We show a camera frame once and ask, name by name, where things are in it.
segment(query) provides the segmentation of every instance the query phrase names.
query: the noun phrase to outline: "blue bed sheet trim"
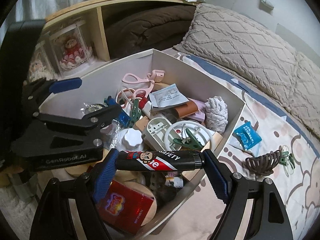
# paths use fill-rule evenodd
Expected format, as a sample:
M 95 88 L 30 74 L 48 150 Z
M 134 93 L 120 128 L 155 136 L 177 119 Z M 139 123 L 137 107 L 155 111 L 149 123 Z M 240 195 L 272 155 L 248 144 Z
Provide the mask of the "blue bed sheet trim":
M 295 129 L 297 130 L 298 133 L 300 133 L 300 135 L 303 136 L 303 138 L 306 139 L 307 143 L 310 145 L 310 147 L 313 149 L 313 151 L 315 152 L 316 156 L 319 158 L 320 154 L 317 151 L 317 149 L 315 148 L 315 146 L 313 145 L 313 143 L 310 141 L 310 139 L 306 136 L 306 134 L 299 128 L 299 126 L 290 118 L 287 116 L 287 114 L 282 111 L 279 107 L 275 106 L 273 103 L 271 103 L 268 99 L 266 99 L 265 97 L 257 94 L 256 92 L 252 91 L 250 88 L 248 88 L 246 85 L 242 84 L 240 81 L 238 81 L 238 84 L 233 82 L 232 79 L 234 77 L 232 77 L 231 75 L 223 72 L 222 70 L 220 70 L 217 66 L 215 66 L 214 64 L 211 64 L 207 61 L 205 61 L 204 59 L 201 59 L 199 57 L 193 56 L 193 55 L 189 55 L 188 56 L 191 60 L 193 60 L 194 62 L 198 63 L 198 65 L 200 67 L 202 67 L 205 71 L 207 71 L 208 73 L 210 73 L 211 75 L 214 75 L 218 78 L 221 78 L 227 82 L 229 82 L 230 84 L 232 84 L 233 86 L 240 88 L 241 90 L 245 91 L 248 95 L 250 95 L 252 98 L 254 98 L 255 100 L 257 100 L 258 102 L 260 102 L 261 104 L 263 104 L 265 107 L 269 108 L 272 112 L 274 112 L 275 114 L 277 114 L 280 117 L 286 116 L 286 121 Z

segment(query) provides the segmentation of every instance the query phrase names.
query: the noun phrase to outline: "red cigarette box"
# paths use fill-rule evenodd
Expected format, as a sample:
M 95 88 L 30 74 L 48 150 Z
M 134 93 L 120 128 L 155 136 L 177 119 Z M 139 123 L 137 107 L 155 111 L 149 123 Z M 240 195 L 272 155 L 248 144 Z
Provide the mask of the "red cigarette box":
M 154 199 L 113 180 L 97 208 L 102 220 L 116 228 L 136 234 Z

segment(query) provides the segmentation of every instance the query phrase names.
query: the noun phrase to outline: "pink eyelash curler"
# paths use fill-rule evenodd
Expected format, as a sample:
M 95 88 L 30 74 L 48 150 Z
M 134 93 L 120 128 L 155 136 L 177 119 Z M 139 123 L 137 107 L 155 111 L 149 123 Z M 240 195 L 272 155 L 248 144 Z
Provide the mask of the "pink eyelash curler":
M 150 87 L 138 88 L 133 93 L 134 97 L 136 97 L 138 94 L 144 92 L 144 93 L 146 93 L 145 97 L 147 97 L 149 95 L 149 93 L 152 91 L 154 84 L 159 83 L 163 80 L 164 74 L 165 74 L 165 71 L 163 71 L 163 70 L 153 70 L 152 73 L 147 74 L 147 78 L 141 79 L 138 76 L 136 76 L 135 74 L 127 73 L 124 75 L 122 82 L 126 83 L 126 84 L 140 84 L 140 83 L 150 82 Z M 134 77 L 136 79 L 136 81 L 127 80 L 126 78 L 128 76 Z

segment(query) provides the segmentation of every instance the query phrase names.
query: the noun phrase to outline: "white crumpled fabric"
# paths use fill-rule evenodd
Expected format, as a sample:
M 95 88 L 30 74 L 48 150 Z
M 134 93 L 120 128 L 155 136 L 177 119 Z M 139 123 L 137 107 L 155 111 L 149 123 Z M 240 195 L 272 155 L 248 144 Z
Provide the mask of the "white crumpled fabric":
M 209 98 L 205 103 L 207 128 L 223 133 L 228 124 L 228 109 L 221 97 Z

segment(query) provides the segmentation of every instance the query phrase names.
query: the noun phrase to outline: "silver bolt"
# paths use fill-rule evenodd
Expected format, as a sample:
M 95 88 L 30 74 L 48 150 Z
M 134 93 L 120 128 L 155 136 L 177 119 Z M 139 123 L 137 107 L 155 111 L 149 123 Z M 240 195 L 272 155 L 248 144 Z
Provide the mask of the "silver bolt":
M 57 178 L 52 178 L 52 179 L 50 179 L 50 183 L 51 183 L 51 184 L 56 184 L 57 181 L 58 181 Z
M 81 177 L 82 177 L 83 179 L 87 179 L 87 178 L 89 178 L 89 176 L 90 176 L 90 174 L 87 173 L 87 172 L 84 172 L 84 173 L 81 174 Z
M 92 117 L 91 119 L 90 119 L 90 121 L 91 122 L 97 122 L 99 119 L 97 118 L 97 117 Z
M 271 185 L 273 183 L 272 179 L 269 179 L 269 178 L 266 178 L 265 181 L 269 185 Z
M 236 179 L 241 179 L 242 175 L 239 172 L 235 172 L 233 174 L 233 177 L 236 178 Z
M 100 145 L 102 144 L 102 141 L 101 141 L 101 139 L 94 139 L 94 140 L 93 140 L 93 144 L 94 144 L 96 147 L 98 147 L 98 146 L 100 146 Z

